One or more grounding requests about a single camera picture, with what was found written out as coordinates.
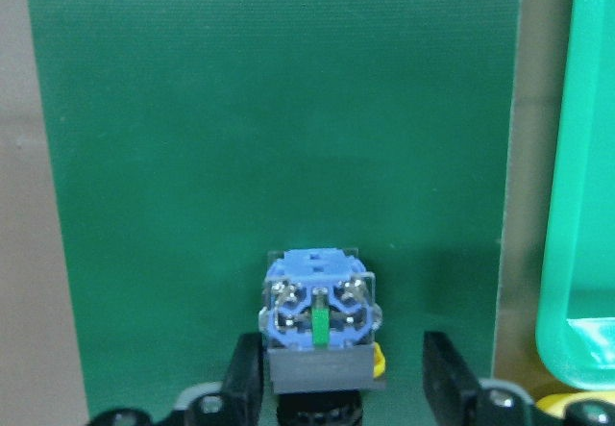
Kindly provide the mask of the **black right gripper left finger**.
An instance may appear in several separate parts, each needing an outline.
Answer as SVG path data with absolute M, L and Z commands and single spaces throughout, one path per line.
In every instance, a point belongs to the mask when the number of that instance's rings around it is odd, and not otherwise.
M 263 398 L 263 348 L 260 333 L 242 334 L 217 395 L 222 407 L 214 425 L 258 425 Z

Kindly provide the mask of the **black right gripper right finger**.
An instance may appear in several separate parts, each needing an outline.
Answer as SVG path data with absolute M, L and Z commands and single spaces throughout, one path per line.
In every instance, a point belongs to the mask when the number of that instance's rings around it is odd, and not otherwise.
M 483 386 L 447 334 L 424 333 L 422 374 L 423 391 L 437 425 L 481 425 Z

